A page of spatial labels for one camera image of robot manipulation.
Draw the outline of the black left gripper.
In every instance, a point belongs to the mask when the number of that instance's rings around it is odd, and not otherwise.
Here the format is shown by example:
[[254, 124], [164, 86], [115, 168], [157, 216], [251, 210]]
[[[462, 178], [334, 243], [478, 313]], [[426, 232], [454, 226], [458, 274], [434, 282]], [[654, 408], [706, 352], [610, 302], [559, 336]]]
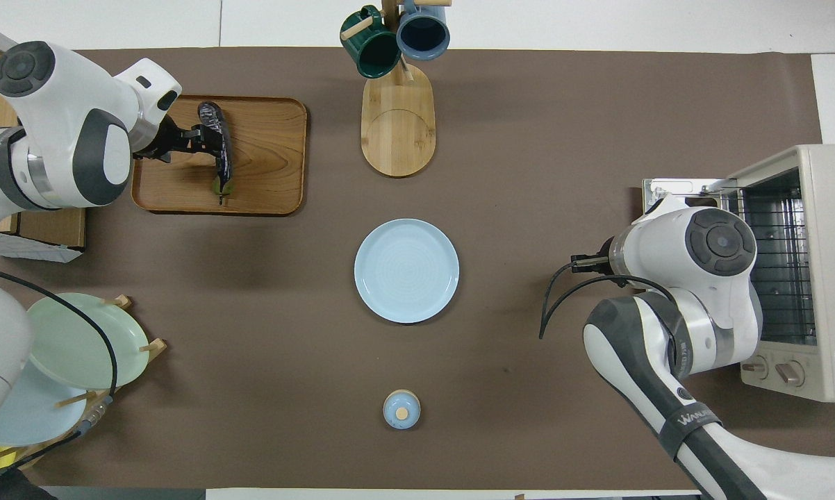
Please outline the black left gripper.
[[134, 159], [154, 159], [170, 163], [173, 151], [190, 154], [205, 153], [207, 147], [201, 138], [207, 137], [208, 127], [204, 124], [195, 124], [192, 129], [183, 129], [176, 125], [172, 117], [164, 116], [154, 139], [144, 149], [136, 151]]

